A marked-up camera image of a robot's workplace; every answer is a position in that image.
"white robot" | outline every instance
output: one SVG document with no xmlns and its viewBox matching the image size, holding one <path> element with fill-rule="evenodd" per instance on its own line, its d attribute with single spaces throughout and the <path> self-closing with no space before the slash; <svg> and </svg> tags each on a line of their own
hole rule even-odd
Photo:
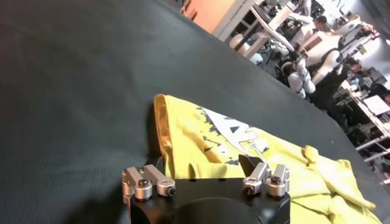
<svg viewBox="0 0 390 224">
<path fill-rule="evenodd" d="M 342 63 L 344 56 L 339 48 L 340 40 L 360 24 L 360 17 L 349 13 L 333 26 L 336 30 L 318 31 L 304 42 L 298 50 L 298 59 L 287 61 L 281 67 L 288 77 L 290 88 L 303 98 L 306 98 L 306 94 L 315 92 L 316 85 Z M 307 68 L 315 65 L 318 69 L 314 71 L 312 78 Z"/>
</svg>

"silver metal bracket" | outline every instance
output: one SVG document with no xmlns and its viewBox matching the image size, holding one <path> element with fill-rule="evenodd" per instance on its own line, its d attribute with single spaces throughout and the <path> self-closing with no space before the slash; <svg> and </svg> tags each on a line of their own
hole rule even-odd
<svg viewBox="0 0 390 224">
<path fill-rule="evenodd" d="M 137 200 L 150 199 L 153 186 L 164 197 L 173 197 L 176 193 L 175 181 L 167 178 L 155 166 L 147 165 L 139 171 L 135 167 L 127 168 L 122 172 L 123 203 L 129 204 L 133 195 Z"/>
<path fill-rule="evenodd" d="M 159 195 L 164 197 L 175 196 L 175 181 L 163 175 L 155 166 L 144 166 L 143 177 L 147 180 L 151 180 L 152 185 L 157 187 L 157 192 Z"/>
<path fill-rule="evenodd" d="M 290 189 L 290 171 L 285 165 L 278 165 L 275 173 L 268 181 L 268 194 L 271 197 L 282 198 Z"/>
<path fill-rule="evenodd" d="M 261 191 L 261 185 L 271 175 L 271 170 L 266 163 L 257 164 L 252 174 L 243 180 L 244 194 L 257 195 Z"/>
<path fill-rule="evenodd" d="M 130 167 L 122 173 L 122 193 L 125 204 L 128 204 L 132 193 L 138 200 L 148 200 L 153 194 L 152 183 L 144 179 L 136 168 Z"/>
</svg>

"black table surface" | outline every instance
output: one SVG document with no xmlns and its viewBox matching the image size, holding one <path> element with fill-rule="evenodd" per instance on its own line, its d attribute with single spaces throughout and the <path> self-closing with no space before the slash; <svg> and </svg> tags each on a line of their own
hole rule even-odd
<svg viewBox="0 0 390 224">
<path fill-rule="evenodd" d="M 348 159 L 389 220 L 390 196 L 324 113 L 157 0 L 0 2 L 0 223 L 127 223 L 121 171 L 150 157 L 170 94 Z"/>
</svg>

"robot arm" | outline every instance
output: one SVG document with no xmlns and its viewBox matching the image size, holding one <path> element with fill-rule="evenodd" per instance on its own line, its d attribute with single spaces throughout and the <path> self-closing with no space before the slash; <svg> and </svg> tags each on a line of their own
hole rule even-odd
<svg viewBox="0 0 390 224">
<path fill-rule="evenodd" d="M 303 14 L 305 16 L 311 16 L 311 0 L 303 0 Z"/>
<path fill-rule="evenodd" d="M 342 60 L 341 53 L 339 51 L 332 51 L 328 54 L 327 58 L 324 61 L 324 64 L 318 69 L 315 73 L 312 81 L 315 85 L 322 81 L 322 79 L 332 72 L 332 70 L 339 65 Z"/>
<path fill-rule="evenodd" d="M 288 16 L 288 18 L 299 21 L 299 22 L 304 23 L 304 24 L 311 24 L 313 22 L 313 17 L 300 15 L 300 14 L 294 13 L 294 12 L 292 14 L 290 14 Z"/>
</svg>

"humanoid robot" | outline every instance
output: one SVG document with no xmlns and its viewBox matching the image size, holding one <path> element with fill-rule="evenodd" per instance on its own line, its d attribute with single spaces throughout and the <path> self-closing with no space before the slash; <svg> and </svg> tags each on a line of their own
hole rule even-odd
<svg viewBox="0 0 390 224">
<path fill-rule="evenodd" d="M 349 13 L 333 26 L 335 29 L 331 32 L 318 31 L 304 42 L 297 51 L 298 56 L 281 66 L 282 73 L 288 77 L 290 88 L 303 98 L 315 92 L 316 85 L 342 64 L 342 49 L 350 44 L 357 45 L 359 41 L 356 40 L 374 33 L 370 27 L 362 26 L 361 23 L 358 15 Z M 360 31 L 355 35 L 355 41 L 345 44 L 345 37 L 357 28 Z"/>
</svg>

